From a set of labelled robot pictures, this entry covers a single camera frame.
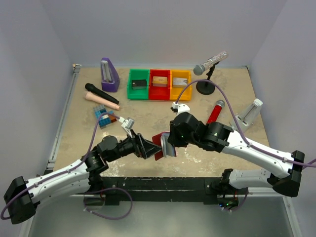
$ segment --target black object in green bin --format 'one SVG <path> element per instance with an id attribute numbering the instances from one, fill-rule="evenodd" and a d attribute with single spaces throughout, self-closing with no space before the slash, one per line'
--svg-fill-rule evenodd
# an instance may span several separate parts
<path id="1" fill-rule="evenodd" d="M 141 79 L 141 80 L 132 80 L 132 89 L 133 90 L 140 90 L 140 89 L 146 89 L 147 88 L 147 80 Z"/>

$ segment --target microphone holder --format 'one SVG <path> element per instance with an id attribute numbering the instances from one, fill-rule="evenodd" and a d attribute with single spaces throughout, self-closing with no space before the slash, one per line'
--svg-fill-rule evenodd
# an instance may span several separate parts
<path id="1" fill-rule="evenodd" d="M 213 67 L 211 67 L 208 71 L 208 73 L 206 73 L 207 75 L 207 80 L 210 80 L 211 79 L 211 76 L 213 74 L 213 71 L 215 70 L 215 66 L 219 64 L 219 62 L 215 63 L 213 65 Z M 199 93 L 201 93 L 202 95 L 210 95 L 214 92 L 215 90 L 215 86 L 211 83 L 208 83 L 208 82 L 203 82 L 203 81 L 199 81 L 197 83 L 197 91 Z"/>

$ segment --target white wall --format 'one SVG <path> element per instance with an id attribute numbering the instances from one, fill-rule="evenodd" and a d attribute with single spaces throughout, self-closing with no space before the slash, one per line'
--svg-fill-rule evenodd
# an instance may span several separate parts
<path id="1" fill-rule="evenodd" d="M 249 65 L 286 0 L 41 0 L 74 63 Z"/>
<path id="2" fill-rule="evenodd" d="M 72 66 L 39 0 L 0 2 L 0 208 L 12 179 L 42 174 Z M 20 226 L 0 220 L 0 236 Z"/>
<path id="3" fill-rule="evenodd" d="M 288 0 L 250 67 L 270 145 L 316 158 L 316 1 Z M 316 236 L 316 169 L 303 171 L 295 210 L 305 237 Z"/>

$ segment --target beige microphone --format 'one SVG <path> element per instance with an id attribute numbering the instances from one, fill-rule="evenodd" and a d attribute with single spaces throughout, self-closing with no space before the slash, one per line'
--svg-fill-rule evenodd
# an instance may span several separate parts
<path id="1" fill-rule="evenodd" d="M 94 101 L 94 102 L 97 102 L 99 104 L 102 104 L 102 105 L 105 105 L 111 109 L 114 109 L 114 110 L 119 110 L 119 105 L 115 104 L 115 103 L 112 103 L 111 101 L 108 101 L 106 99 L 103 99 L 97 95 L 94 95 L 93 93 L 91 93 L 90 91 L 86 91 L 84 93 L 84 97 L 86 100 L 91 100 L 91 101 Z"/>

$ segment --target purple object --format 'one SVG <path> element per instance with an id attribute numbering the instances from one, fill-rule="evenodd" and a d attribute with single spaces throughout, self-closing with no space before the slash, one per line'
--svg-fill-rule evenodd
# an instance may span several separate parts
<path id="1" fill-rule="evenodd" d="M 108 64 L 108 71 L 103 68 L 104 62 Z M 119 88 L 119 75 L 109 58 L 101 59 L 101 86 L 103 91 L 117 92 Z"/>

